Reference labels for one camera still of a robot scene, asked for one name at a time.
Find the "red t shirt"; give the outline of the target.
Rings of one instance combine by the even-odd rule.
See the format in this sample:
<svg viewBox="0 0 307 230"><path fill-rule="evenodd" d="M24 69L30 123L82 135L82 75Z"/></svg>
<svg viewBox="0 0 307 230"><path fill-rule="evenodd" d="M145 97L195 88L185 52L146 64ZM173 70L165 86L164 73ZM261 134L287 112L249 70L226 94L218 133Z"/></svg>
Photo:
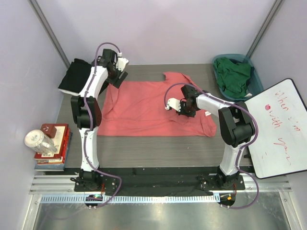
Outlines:
<svg viewBox="0 0 307 230"><path fill-rule="evenodd" d="M217 126L205 111L195 117L167 111L164 96L182 99L179 83L193 83L190 76L165 72L164 81L123 81L108 86L102 107L99 136L121 137L213 137Z"/></svg>

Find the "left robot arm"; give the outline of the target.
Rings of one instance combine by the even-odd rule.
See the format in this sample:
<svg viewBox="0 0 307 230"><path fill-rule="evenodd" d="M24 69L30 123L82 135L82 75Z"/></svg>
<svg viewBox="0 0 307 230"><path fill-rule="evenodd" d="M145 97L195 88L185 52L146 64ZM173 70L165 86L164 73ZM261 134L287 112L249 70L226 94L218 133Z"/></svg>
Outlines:
<svg viewBox="0 0 307 230"><path fill-rule="evenodd" d="M71 97L71 108L74 123L82 141L82 163L75 182L75 191L97 191L101 188L102 177L97 170L97 133L102 121L98 96L108 85L117 89L126 76L125 67L129 61L121 51L104 49L102 55L95 55L94 65L85 86L77 96Z"/></svg>

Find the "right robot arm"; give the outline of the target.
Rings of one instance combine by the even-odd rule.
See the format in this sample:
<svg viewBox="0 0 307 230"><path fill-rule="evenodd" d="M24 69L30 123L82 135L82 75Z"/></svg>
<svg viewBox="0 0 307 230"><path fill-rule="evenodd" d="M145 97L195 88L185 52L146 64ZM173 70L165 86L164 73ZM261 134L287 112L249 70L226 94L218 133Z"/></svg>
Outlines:
<svg viewBox="0 0 307 230"><path fill-rule="evenodd" d="M178 114L194 117L197 111L205 110L218 117L225 148L217 169L216 186L231 188L239 177L242 152L256 132L245 103L231 103L191 85L184 85L181 91L184 100L179 102Z"/></svg>

